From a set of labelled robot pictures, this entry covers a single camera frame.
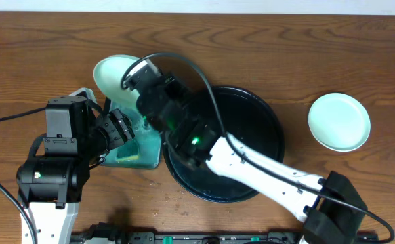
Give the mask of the green yellow sponge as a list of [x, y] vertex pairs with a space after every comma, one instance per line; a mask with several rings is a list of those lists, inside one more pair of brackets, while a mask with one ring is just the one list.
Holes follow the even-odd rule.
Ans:
[[115, 159], [119, 163], [136, 160], [139, 157], [139, 146], [136, 140], [130, 140], [117, 149]]

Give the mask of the mint plate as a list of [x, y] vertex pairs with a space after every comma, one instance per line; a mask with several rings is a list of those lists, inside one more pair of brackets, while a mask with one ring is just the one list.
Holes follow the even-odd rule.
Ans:
[[125, 71], [139, 58], [130, 55], [113, 55], [99, 61], [93, 78], [98, 89], [112, 102], [126, 108], [136, 110], [139, 92], [121, 89], [121, 79]]
[[308, 127], [325, 148], [347, 153], [359, 149], [368, 140], [371, 120], [357, 99], [343, 93], [330, 93], [311, 105]]

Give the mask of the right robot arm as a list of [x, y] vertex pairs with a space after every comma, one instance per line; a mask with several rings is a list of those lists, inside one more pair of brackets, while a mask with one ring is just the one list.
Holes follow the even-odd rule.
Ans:
[[186, 167], [207, 167], [240, 182], [289, 210], [304, 224], [307, 243], [354, 243], [364, 216], [364, 201], [347, 177], [328, 178], [296, 171], [242, 143], [224, 126], [217, 98], [208, 85], [214, 116], [189, 109], [196, 96], [173, 75], [126, 81], [139, 92], [136, 107], [163, 133], [170, 153]]

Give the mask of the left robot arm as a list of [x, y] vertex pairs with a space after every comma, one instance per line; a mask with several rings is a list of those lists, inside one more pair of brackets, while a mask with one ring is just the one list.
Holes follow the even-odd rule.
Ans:
[[45, 152], [38, 156], [31, 150], [18, 169], [18, 198], [39, 243], [68, 243], [91, 162], [133, 139], [134, 133], [118, 109], [96, 117], [88, 108], [49, 108], [46, 117]]

